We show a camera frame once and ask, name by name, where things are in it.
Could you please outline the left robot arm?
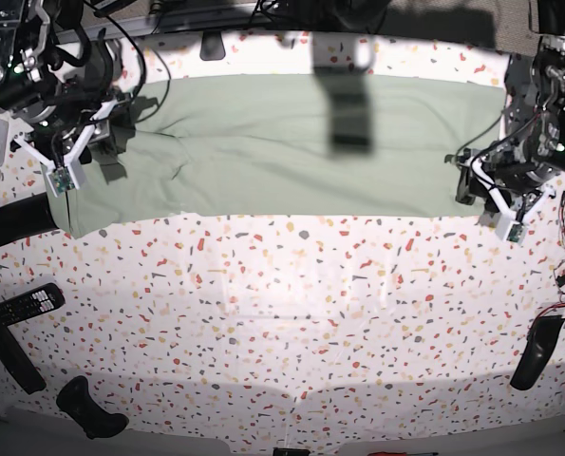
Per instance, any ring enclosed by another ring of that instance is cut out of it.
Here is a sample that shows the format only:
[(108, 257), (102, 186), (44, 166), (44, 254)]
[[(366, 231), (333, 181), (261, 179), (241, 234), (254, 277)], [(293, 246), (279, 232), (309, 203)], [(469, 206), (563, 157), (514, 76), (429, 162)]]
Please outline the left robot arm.
[(503, 136), (483, 149), (470, 142), (446, 158), (460, 172), (456, 201), (483, 199), (496, 235), (519, 243), (540, 206), (556, 195), (550, 181), (565, 173), (565, 1), (538, 1), (534, 58), (511, 57)]

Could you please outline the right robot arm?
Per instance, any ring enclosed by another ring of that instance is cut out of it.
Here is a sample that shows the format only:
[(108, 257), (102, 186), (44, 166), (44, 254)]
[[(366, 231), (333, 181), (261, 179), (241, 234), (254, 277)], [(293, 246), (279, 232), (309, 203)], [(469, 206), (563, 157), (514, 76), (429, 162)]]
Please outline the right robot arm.
[(60, 196), (85, 182), (88, 146), (109, 136), (109, 121), (139, 91), (114, 85), (117, 55), (101, 29), (90, 39), (85, 9), (109, 18), (124, 1), (0, 1), (0, 113), (31, 128), (12, 140), (45, 169)]

